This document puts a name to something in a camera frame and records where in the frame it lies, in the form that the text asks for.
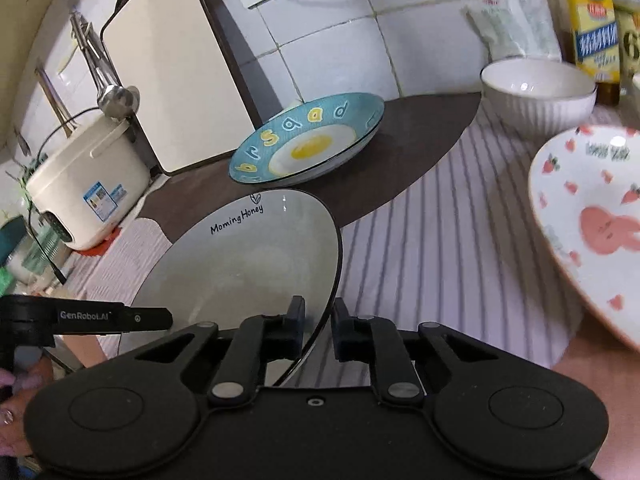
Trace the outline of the person's left hand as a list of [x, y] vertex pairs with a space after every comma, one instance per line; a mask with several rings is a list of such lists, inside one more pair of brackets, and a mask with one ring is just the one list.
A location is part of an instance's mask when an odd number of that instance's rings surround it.
[[26, 373], [15, 376], [1, 370], [1, 387], [11, 387], [12, 396], [1, 403], [1, 455], [24, 457], [32, 454], [24, 429], [29, 402], [40, 389], [53, 382], [52, 362], [43, 356]]

